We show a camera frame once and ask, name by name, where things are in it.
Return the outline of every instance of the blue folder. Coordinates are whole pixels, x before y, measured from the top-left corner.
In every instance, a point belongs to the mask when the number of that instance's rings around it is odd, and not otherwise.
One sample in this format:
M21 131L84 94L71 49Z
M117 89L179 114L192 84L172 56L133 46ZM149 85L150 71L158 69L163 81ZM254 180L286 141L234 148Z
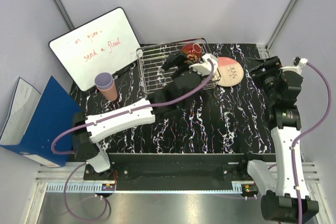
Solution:
M19 78L10 107L0 146L48 167L64 166L68 155L54 154L51 143L60 133L71 128L73 115L81 108L55 78L50 77L42 95ZM58 151L69 151L71 147L71 134L56 144Z

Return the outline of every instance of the gray wall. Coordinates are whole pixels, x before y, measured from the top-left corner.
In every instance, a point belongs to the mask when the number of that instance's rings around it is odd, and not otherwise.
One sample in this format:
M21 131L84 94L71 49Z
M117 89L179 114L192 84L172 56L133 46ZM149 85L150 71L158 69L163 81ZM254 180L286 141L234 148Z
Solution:
M266 43L290 0L62 0L75 26L118 6L140 43Z
M70 90L72 80L50 52L48 42L67 32L52 0L1 0L0 127L17 78L42 92L50 75ZM1 223L22 222L39 165L0 148Z
M328 78L334 95L336 86L336 0L299 0L280 36L271 48L283 65L295 56L305 57ZM309 67L303 71L302 93L298 99L302 126L306 130L324 114L327 91L323 81ZM336 221L336 103L329 118L302 140L305 158L314 161L324 195Z

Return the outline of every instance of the whiteboard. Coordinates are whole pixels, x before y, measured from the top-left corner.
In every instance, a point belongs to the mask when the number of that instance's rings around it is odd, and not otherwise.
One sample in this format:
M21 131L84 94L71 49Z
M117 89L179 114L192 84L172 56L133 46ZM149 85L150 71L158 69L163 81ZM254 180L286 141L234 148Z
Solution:
M77 27L122 6L140 43L268 42L290 0L61 0Z
M140 47L120 7L70 31L49 43L77 86L86 91L95 77L116 71L136 60Z

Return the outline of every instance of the dish rack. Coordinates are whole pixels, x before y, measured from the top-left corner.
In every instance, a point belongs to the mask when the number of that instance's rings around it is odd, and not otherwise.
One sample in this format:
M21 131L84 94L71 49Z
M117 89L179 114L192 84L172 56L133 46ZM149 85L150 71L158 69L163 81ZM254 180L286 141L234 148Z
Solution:
M161 67L170 54L177 53L182 50L184 45L189 43L199 44L202 49L202 55L211 53L210 47L204 38L156 44L137 49L139 76L145 94L150 94L155 90L161 89L173 81L171 75L177 70L177 67L170 68L168 71L163 70ZM216 87L220 80L220 75L217 70L212 81L205 85L204 89Z

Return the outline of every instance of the marble surface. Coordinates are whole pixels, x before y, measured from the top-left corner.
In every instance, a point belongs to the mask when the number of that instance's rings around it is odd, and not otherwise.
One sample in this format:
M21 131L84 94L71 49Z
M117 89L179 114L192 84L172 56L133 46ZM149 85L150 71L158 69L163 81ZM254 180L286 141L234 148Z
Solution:
M230 57L243 67L242 82L231 88L215 87L199 93L190 109L148 125L137 126L100 142L109 153L274 153L264 123L265 100L248 74L246 57L259 58L254 44L210 44L216 56ZM93 89L82 92L73 84L71 96L86 115L130 105L145 97L137 63L115 76L116 102Z

